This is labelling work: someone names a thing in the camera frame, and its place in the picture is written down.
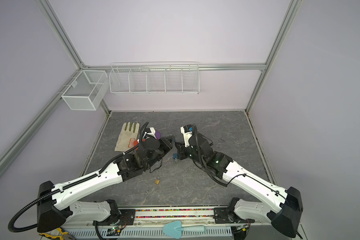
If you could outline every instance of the plastic shovel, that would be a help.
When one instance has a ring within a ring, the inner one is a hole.
[[[173,237],[176,239],[181,238],[182,231],[186,232],[205,232],[205,227],[203,225],[191,226],[191,227],[182,227],[181,221],[176,220],[174,222],[170,222],[164,225],[163,231],[169,237]]]

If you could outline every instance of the white wire basket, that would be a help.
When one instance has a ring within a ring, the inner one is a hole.
[[[112,70],[109,74],[110,92],[114,94],[200,92],[197,63],[182,63],[181,65],[148,64],[111,64]]]
[[[82,70],[61,97],[72,110],[95,111],[109,87],[105,71]]]

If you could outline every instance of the gray marble tabletop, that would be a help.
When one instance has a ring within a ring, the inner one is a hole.
[[[180,127],[196,124],[198,131],[213,141],[213,150],[222,152],[247,170],[268,180],[259,151],[253,139],[245,113],[241,111],[213,112],[128,112],[112,113],[86,173],[100,169],[116,156],[115,146],[124,122],[139,122],[154,127],[162,136],[174,135],[183,141]],[[141,205],[227,205],[232,197],[258,201],[254,196],[230,184],[223,187],[198,169],[191,159],[173,160],[175,147],[162,159],[163,165],[152,174],[144,172],[126,182],[105,187],[81,199],[105,201],[114,199],[120,207]]]

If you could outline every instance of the yellow and black tool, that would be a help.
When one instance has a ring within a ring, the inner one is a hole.
[[[39,233],[41,236],[49,238],[49,239],[59,239],[59,240],[76,240],[71,234],[68,232],[63,232],[61,228],[57,228],[57,230],[61,233],[61,236],[52,236],[48,233]]]

